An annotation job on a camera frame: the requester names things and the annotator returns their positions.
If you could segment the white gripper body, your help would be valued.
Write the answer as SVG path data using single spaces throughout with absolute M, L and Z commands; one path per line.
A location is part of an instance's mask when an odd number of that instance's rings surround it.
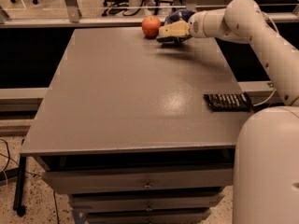
M 205 38 L 206 34 L 204 31 L 204 20 L 205 20 L 206 12 L 196 12 L 192 16 L 190 16 L 188 24 L 189 24 L 189 32 L 190 35 L 194 38 Z

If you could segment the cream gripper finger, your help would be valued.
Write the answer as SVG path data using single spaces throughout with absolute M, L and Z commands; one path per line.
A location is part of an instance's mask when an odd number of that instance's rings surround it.
M 175 21 L 159 28 L 159 36 L 162 37 L 184 37 L 189 34 L 189 24 L 186 21 Z

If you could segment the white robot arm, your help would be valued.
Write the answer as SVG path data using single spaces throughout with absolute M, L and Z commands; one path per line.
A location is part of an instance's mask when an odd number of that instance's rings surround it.
M 251 46 L 283 106 L 243 125 L 235 147 L 233 224 L 299 224 L 299 50 L 265 21 L 254 0 L 168 15 L 158 40 L 215 37 Z

